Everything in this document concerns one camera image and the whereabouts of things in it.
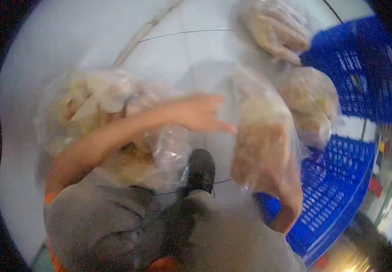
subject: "orange sleeve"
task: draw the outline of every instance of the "orange sleeve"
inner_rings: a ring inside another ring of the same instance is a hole
[[[156,260],[146,272],[183,272],[182,264],[173,257]]]
[[[45,196],[45,204],[51,203],[57,196],[57,193],[50,193]],[[54,251],[51,249],[49,244],[46,245],[49,250],[49,254],[51,255],[51,261],[52,265],[54,266],[54,271],[55,272],[69,272],[68,269],[64,268],[63,265],[58,261],[58,259],[55,257]]]
[[[51,203],[55,199],[55,197],[58,195],[58,193],[49,193],[45,196],[45,204]]]
[[[52,251],[49,245],[48,245],[48,249],[49,249],[49,254],[51,255],[51,261],[52,261],[52,265],[54,266],[55,272],[69,272],[69,270],[64,268],[63,265],[55,257],[54,252]]]

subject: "hand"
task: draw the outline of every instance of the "hand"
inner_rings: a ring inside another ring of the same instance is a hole
[[[266,183],[265,191],[279,198],[280,203],[291,209],[295,216],[302,213],[303,191],[300,180],[300,168],[296,155],[291,153],[290,161],[285,172],[276,169],[261,168],[260,180]]]
[[[216,115],[224,98],[220,95],[191,95],[168,102],[160,107],[167,120],[191,131],[223,131],[237,133],[230,123],[217,120]]]

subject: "blue crate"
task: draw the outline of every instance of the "blue crate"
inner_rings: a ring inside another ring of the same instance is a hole
[[[340,231],[340,226],[348,224],[362,204],[375,149],[374,143],[334,135],[324,152],[316,151],[302,162],[303,210],[287,241],[307,266],[339,237],[345,229]],[[267,194],[257,195],[268,224],[281,205]]]
[[[332,79],[343,114],[392,124],[392,38],[377,17],[319,32],[300,57]]]

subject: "plastic bag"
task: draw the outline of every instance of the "plastic bag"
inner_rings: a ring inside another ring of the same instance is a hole
[[[268,168],[282,177],[289,163],[300,165],[301,161],[291,112],[262,75],[239,68],[233,81],[240,105],[240,124],[232,178],[247,189],[272,194],[270,181],[260,179],[260,168]]]
[[[295,67],[280,76],[276,87],[292,112],[299,140],[324,149],[341,115],[330,78],[312,67]]]
[[[119,70],[67,73],[44,92],[34,119],[38,142],[56,157],[86,133],[181,95],[169,86]],[[191,152],[186,136],[187,130],[179,126],[145,132],[99,167],[109,179],[123,185],[156,190],[183,186],[185,179],[178,172],[186,168]]]
[[[310,19],[295,0],[242,0],[241,17],[256,43],[275,59],[300,66],[310,48]]]

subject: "black shoe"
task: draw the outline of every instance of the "black shoe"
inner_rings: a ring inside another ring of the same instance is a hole
[[[215,177],[214,159],[204,149],[195,149],[188,159],[188,185],[183,189],[184,197],[191,191],[212,192]]]

